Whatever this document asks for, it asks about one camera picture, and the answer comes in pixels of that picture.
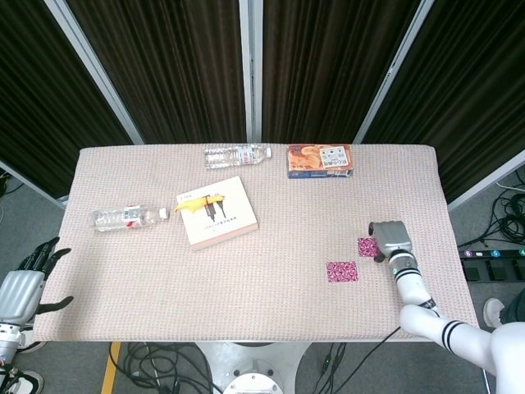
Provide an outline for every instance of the book cover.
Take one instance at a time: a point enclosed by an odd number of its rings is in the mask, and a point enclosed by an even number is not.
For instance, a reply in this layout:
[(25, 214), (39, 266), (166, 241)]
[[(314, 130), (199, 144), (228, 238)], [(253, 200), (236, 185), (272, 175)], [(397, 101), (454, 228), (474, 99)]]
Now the book cover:
[(238, 176), (177, 195), (177, 203), (192, 250), (206, 248), (258, 228)]
[(349, 144), (288, 146), (289, 178), (348, 177), (354, 172)]

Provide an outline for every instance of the black curtain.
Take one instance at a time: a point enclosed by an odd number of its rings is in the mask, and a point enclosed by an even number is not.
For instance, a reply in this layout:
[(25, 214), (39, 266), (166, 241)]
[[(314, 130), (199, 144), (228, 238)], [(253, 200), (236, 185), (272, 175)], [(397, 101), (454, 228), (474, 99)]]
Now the black curtain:
[(435, 2), (365, 143), (436, 148), (451, 201), (525, 148), (525, 2)]
[(149, 144), (246, 141), (238, 0), (68, 0)]
[(418, 4), (265, 0), (263, 140), (352, 142)]
[(80, 149), (130, 139), (43, 2), (0, 2), (0, 48), (0, 159), (67, 195)]

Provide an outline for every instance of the textured fabric surface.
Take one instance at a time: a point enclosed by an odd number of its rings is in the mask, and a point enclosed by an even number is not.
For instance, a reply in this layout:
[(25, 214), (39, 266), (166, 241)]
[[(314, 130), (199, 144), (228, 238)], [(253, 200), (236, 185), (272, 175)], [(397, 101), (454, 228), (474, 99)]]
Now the textured fabric surface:
[[(399, 324), (387, 263), (358, 256), (370, 221), (403, 220), (422, 275), (448, 316), (477, 325), (432, 148), (353, 146), (350, 178), (286, 175), (286, 146), (256, 166), (206, 171), (209, 145), (81, 151), (57, 248), (72, 251), (48, 280), (39, 340), (366, 341)], [(239, 175), (259, 229), (193, 252), (180, 216), (136, 231), (95, 233), (89, 213), (176, 203), (187, 190)], [(326, 263), (355, 261), (359, 280), (329, 283)], [(399, 339), (409, 339), (404, 332)]]

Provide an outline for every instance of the floor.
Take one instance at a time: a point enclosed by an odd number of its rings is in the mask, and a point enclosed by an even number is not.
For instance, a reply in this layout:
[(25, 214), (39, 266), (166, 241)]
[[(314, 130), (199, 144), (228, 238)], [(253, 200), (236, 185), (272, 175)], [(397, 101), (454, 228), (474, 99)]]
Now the floor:
[[(511, 174), (501, 183), (514, 185), (517, 183), (516, 176)], [(12, 180), (8, 189), (12, 190), (18, 184), (17, 180)], [(491, 186), (450, 213), (458, 243), (478, 236), (485, 229), (491, 214), (491, 203), (499, 193), (498, 186)], [(0, 204), (4, 210), (0, 222), (2, 280), (35, 246), (58, 234), (64, 211), (27, 186), (4, 196)], [(495, 249), (517, 249), (516, 245), (494, 241), (488, 242), (488, 245)], [(483, 248), (483, 245), (474, 245), (473, 249), (476, 248)], [(484, 326), (482, 306), (487, 298), (496, 296), (508, 303), (522, 288), (523, 285), (514, 283), (469, 284), (480, 326)], [(103, 384), (108, 345), (48, 343), (33, 354), (18, 355), (16, 365), (42, 374), (45, 378), (44, 393), (96, 393), (100, 392)], [(336, 387), (373, 346), (371, 343), (348, 344), (340, 375), (336, 376)], [(329, 344), (317, 343), (307, 350), (296, 377), (297, 393), (312, 392), (328, 347)], [(494, 379), (490, 381), (494, 390)], [(144, 389), (133, 386), (117, 373), (113, 392), (133, 394), (144, 392)], [(386, 343), (340, 392), (483, 393), (486, 389), (479, 368), (433, 343)]]

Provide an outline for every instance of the sneaker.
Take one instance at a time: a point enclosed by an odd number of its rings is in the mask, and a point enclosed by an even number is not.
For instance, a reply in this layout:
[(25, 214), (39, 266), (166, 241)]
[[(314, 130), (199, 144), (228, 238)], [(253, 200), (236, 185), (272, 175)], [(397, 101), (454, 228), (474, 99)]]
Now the sneaker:
[(33, 371), (24, 371), (16, 383), (7, 389), (6, 394), (40, 394), (42, 389), (42, 376)]
[(16, 353), (33, 353), (41, 347), (44, 347), (46, 344), (46, 342), (36, 342), (33, 340), (33, 324), (27, 324), (23, 328), (21, 328), (20, 334), (22, 336), (22, 339), (18, 344), (18, 349), (16, 350)]
[(502, 325), (500, 312), (505, 306), (497, 298), (489, 298), (483, 306), (483, 320), (489, 327), (498, 328)]

